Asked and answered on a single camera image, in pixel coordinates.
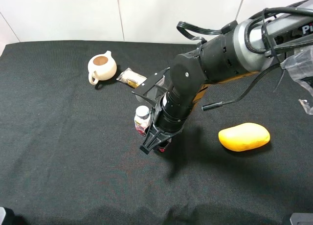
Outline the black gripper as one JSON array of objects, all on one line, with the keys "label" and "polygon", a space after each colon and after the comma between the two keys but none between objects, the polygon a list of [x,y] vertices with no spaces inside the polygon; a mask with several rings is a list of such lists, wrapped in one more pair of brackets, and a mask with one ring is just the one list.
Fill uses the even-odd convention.
[{"label": "black gripper", "polygon": [[167,92],[155,108],[152,123],[140,150],[149,154],[152,150],[157,150],[162,142],[161,149],[166,149],[172,138],[182,131],[192,108],[193,96]]}]

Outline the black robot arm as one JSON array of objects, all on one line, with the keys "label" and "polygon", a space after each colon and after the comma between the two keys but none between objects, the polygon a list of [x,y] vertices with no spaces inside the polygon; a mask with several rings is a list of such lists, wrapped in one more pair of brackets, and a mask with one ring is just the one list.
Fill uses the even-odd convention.
[{"label": "black robot arm", "polygon": [[151,122],[140,149],[161,151],[181,133],[209,85],[252,74],[260,79],[313,46],[313,1],[266,8],[241,23],[220,30],[179,22],[195,50],[179,54],[169,68],[148,77],[134,94],[152,105]]}]

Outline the grey robot base left corner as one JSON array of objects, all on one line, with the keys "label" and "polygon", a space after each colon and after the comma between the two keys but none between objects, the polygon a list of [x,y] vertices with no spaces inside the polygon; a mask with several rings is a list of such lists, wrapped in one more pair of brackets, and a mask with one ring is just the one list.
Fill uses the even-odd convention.
[{"label": "grey robot base left corner", "polygon": [[0,207],[0,225],[4,224],[6,218],[6,210],[3,207]]}]

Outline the grey robot base right corner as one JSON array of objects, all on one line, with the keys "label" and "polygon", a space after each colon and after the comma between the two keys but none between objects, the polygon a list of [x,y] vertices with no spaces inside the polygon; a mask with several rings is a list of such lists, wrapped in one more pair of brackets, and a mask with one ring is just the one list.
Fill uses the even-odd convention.
[{"label": "grey robot base right corner", "polygon": [[290,217],[291,225],[313,225],[312,213],[293,213]]}]

